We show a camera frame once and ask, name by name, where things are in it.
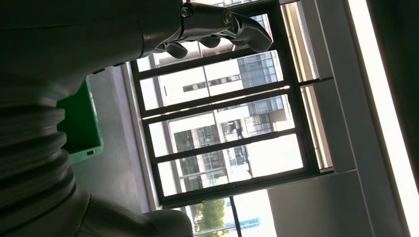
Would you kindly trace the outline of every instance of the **fluorescent light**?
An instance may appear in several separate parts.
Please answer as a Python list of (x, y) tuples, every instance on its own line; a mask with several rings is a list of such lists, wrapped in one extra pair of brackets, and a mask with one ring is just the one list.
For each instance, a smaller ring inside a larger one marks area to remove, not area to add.
[(419, 236), (419, 195), (365, 0), (349, 0), (391, 167), (411, 236)]

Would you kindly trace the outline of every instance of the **wall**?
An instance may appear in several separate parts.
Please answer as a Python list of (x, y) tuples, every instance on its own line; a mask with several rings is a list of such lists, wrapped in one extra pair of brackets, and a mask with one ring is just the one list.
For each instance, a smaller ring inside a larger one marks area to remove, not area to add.
[(91, 75), (104, 152), (72, 165), (77, 184), (135, 213), (150, 210), (121, 68)]
[(279, 237), (372, 237), (356, 171), (268, 190)]

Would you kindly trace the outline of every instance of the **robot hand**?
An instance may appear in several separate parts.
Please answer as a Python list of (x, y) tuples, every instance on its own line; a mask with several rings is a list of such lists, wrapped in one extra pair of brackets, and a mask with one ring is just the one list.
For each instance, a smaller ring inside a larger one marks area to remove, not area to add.
[(258, 22), (225, 7), (186, 2), (182, 4), (180, 15), (182, 29), (179, 36), (161, 43), (153, 53), (167, 52), (175, 58), (183, 58), (188, 50), (181, 42), (196, 40), (214, 48), (221, 38), (237, 46), (248, 46), (256, 52), (265, 52), (272, 44), (272, 39)]

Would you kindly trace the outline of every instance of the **white wall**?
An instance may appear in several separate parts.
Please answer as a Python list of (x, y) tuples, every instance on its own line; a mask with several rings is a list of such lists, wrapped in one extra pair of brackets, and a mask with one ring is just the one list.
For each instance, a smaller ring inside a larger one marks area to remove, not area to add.
[(356, 171), (268, 190), (279, 237), (372, 237)]

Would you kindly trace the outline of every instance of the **glass pane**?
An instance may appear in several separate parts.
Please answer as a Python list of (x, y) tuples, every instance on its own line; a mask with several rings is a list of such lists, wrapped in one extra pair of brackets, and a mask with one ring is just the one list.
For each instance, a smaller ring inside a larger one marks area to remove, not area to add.
[[(164, 123), (168, 126), (166, 131), (169, 131), (165, 137), (171, 140), (172, 144), (169, 146), (173, 147), (173, 153), (294, 128), (287, 95), (172, 119)], [(156, 150), (160, 145), (154, 144), (161, 144), (165, 139), (157, 138), (160, 138), (161, 134), (154, 133), (154, 127), (154, 124), (150, 125), (155, 154), (157, 157), (157, 154), (167, 155), (162, 154), (161, 149)]]
[(278, 80), (283, 80), (278, 54), (270, 51), (141, 80), (141, 90), (149, 110)]
[(181, 210), (189, 216), (195, 237), (236, 237), (234, 216), (229, 198), (186, 206)]
[(295, 134), (159, 164), (161, 179), (172, 183), (163, 186), (165, 196), (302, 167)]
[(234, 196), (243, 237), (276, 237), (267, 190)]
[[(256, 20), (261, 26), (263, 26), (268, 32), (268, 34), (272, 37), (268, 17), (266, 14), (261, 16), (254, 16), (252, 18)], [(152, 68), (163, 67), (170, 64), (185, 62), (197, 58), (208, 57), (244, 48), (240, 46), (235, 46), (229, 40), (226, 39), (221, 39), (220, 44), (215, 48), (207, 48), (204, 45), (198, 43), (197, 41), (184, 42), (182, 43), (182, 45), (188, 50), (188, 54), (184, 58), (176, 59), (166, 52), (153, 53), (147, 56), (146, 58), (137, 60), (139, 71), (142, 72)]]
[(298, 80), (307, 81), (318, 78), (319, 73), (301, 3), (298, 1), (285, 4), (281, 8), (294, 64), (297, 69)]
[(332, 167), (332, 159), (326, 134), (323, 128), (323, 122), (317, 105), (316, 95), (313, 86), (307, 86), (301, 89), (301, 95), (304, 101), (305, 112), (310, 126), (311, 138), (313, 139), (314, 149), (316, 151), (319, 168)]

